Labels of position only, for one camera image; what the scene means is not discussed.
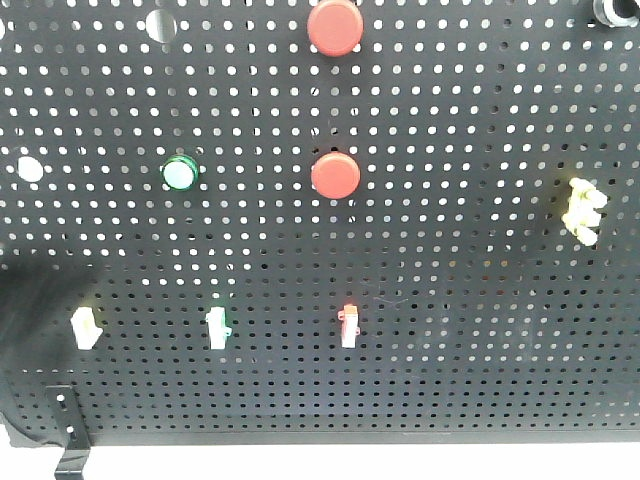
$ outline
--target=white plastic clip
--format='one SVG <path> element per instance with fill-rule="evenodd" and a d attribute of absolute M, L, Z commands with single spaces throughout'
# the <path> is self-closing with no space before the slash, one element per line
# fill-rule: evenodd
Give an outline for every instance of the white plastic clip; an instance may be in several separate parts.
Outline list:
<path fill-rule="evenodd" d="M 345 305 L 338 312 L 338 320 L 342 322 L 342 348 L 356 348 L 356 337 L 360 335 L 358 326 L 358 307 Z"/>
<path fill-rule="evenodd" d="M 73 334 L 76 336 L 78 350 L 91 350 L 104 331 L 96 326 L 96 319 L 91 307 L 78 308 L 71 317 L 71 325 L 73 326 Z"/>
<path fill-rule="evenodd" d="M 591 228 L 600 226 L 602 219 L 595 209 L 605 207 L 607 196 L 581 178 L 572 178 L 569 185 L 573 192 L 569 198 L 569 211 L 562 216 L 562 221 L 582 244 L 590 247 L 598 241 L 598 234 Z"/>
<path fill-rule="evenodd" d="M 227 345 L 227 338 L 231 336 L 233 331 L 227 327 L 224 307 L 211 308 L 205 318 L 209 324 L 211 350 L 224 350 Z"/>

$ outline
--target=red push button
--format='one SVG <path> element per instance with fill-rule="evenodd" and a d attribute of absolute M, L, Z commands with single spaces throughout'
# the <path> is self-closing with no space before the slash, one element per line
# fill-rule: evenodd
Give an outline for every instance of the red push button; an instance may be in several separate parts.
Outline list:
<path fill-rule="evenodd" d="M 320 195 L 332 200 L 348 197 L 360 183 L 360 168 L 344 153 L 331 152 L 316 162 L 311 181 Z"/>
<path fill-rule="evenodd" d="M 322 0 L 311 10 L 307 30 L 318 51 L 341 57 L 362 39 L 364 21 L 358 7 L 348 0 Z"/>

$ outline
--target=black pegboard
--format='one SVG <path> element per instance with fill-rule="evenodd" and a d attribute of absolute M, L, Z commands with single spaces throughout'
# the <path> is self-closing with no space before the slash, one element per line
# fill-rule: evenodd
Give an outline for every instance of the black pegboard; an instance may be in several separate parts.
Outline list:
<path fill-rule="evenodd" d="M 45 386 L 71 384 L 96 445 L 638 440 L 640 30 L 591 3 L 366 0 L 331 59 L 313 1 L 3 0 L 8 421 L 60 441 Z M 310 185 L 331 149 L 347 200 Z M 162 185 L 175 152 L 197 189 Z M 593 248 L 560 220 L 573 176 L 610 197 Z"/>

